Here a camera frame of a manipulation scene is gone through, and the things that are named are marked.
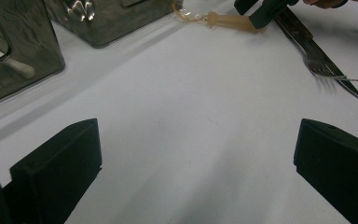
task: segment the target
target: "fork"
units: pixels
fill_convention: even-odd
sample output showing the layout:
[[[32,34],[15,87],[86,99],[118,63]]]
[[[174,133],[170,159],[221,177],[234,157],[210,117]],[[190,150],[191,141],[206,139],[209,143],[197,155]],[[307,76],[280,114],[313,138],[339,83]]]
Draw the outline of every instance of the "fork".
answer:
[[[300,38],[296,39],[296,42],[305,51],[305,64],[312,74],[334,80],[358,81],[358,79],[347,78],[343,75],[316,44]]]

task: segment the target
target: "white table surface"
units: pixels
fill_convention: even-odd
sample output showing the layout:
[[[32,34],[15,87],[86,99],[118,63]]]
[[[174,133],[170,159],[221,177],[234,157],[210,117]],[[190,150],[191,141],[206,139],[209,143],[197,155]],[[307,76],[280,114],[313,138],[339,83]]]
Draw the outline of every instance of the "white table surface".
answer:
[[[233,3],[185,7],[237,14]],[[358,3],[292,10],[358,78]],[[51,136],[97,118],[103,169],[66,223],[348,223],[293,156],[301,119],[358,137],[358,99],[313,76],[274,22],[252,35],[171,14],[105,49],[54,28],[65,70],[0,103],[1,185]]]

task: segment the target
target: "gray tray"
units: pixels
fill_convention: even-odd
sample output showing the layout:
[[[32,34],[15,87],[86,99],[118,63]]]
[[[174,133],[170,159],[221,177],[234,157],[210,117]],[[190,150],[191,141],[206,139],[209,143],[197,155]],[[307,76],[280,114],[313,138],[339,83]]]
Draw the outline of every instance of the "gray tray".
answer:
[[[65,63],[42,0],[0,0],[0,99]]]
[[[45,0],[49,16],[94,48],[172,12],[170,0]]]

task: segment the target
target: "silverware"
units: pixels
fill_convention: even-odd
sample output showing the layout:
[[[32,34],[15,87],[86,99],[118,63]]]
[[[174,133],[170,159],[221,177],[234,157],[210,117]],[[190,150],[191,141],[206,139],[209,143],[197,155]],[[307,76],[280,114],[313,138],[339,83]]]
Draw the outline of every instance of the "silverware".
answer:
[[[351,81],[358,79],[347,78],[339,68],[327,57],[324,51],[313,41],[312,33],[287,7],[275,21],[286,34],[304,50],[305,64],[314,75],[329,77],[337,81],[345,90],[358,98],[358,90]]]

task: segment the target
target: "human hand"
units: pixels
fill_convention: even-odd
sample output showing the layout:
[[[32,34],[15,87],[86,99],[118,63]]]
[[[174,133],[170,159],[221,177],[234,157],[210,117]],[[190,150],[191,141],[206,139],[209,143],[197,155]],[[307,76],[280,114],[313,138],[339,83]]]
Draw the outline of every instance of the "human hand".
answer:
[[[344,4],[346,1],[347,0],[303,0],[307,5],[315,5],[316,7],[321,8],[337,7]]]

